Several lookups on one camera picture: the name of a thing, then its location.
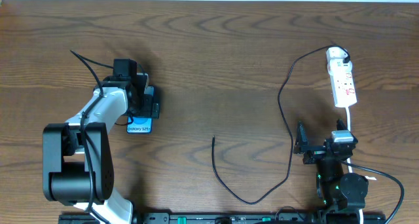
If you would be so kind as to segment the blue Samsung Galaxy smartphone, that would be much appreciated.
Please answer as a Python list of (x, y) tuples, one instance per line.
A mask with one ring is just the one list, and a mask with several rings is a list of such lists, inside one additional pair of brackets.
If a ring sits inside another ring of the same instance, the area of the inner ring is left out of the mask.
[(145, 88), (143, 95), (143, 107), (140, 116), (128, 118), (126, 131), (129, 134), (150, 134), (153, 125), (153, 115), (155, 114), (155, 89), (153, 86)]

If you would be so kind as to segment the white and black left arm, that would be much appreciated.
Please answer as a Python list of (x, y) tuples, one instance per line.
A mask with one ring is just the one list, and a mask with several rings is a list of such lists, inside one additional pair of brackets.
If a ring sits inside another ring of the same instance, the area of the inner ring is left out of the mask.
[(123, 115), (154, 109), (146, 73), (113, 74), (63, 123), (43, 130), (43, 194), (85, 211), (99, 223), (142, 223), (143, 215), (115, 188), (109, 133)]

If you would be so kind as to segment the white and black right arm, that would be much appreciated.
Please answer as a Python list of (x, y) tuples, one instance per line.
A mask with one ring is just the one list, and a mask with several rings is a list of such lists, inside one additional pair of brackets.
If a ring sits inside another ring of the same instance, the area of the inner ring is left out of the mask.
[(304, 164), (314, 164), (317, 169), (317, 194), (324, 208), (312, 215), (317, 223), (359, 223), (359, 211), (365, 207), (369, 182), (357, 173), (345, 173), (342, 163), (353, 155), (358, 140), (342, 120), (337, 129), (324, 140), (323, 145), (310, 145), (304, 126), (297, 125), (295, 154), (302, 154)]

